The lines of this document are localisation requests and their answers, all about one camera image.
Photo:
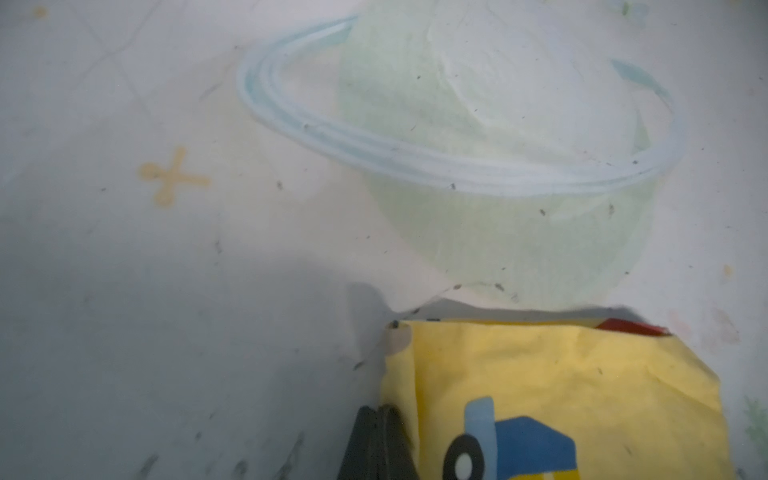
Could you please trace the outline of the yellow cartoon pillowcase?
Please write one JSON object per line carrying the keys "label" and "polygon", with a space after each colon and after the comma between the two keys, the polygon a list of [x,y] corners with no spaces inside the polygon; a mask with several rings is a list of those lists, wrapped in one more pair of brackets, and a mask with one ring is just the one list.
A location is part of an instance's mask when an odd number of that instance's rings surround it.
{"label": "yellow cartoon pillowcase", "polygon": [[404,321],[381,385],[423,479],[731,479],[720,383],[657,327]]}

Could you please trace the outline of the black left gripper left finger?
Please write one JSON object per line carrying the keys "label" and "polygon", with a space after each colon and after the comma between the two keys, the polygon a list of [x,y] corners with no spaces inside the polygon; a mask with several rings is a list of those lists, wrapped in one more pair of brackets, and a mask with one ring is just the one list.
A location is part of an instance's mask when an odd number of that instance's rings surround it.
{"label": "black left gripper left finger", "polygon": [[378,478],[378,412],[361,407],[356,415],[338,480],[375,480]]}

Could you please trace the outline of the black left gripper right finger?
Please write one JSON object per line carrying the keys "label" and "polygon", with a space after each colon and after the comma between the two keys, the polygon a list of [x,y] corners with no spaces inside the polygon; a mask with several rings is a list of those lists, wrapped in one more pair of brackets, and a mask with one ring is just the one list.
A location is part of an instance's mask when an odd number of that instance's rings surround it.
{"label": "black left gripper right finger", "polygon": [[392,405],[384,405],[378,410],[377,443],[378,479],[419,479],[401,416]]}

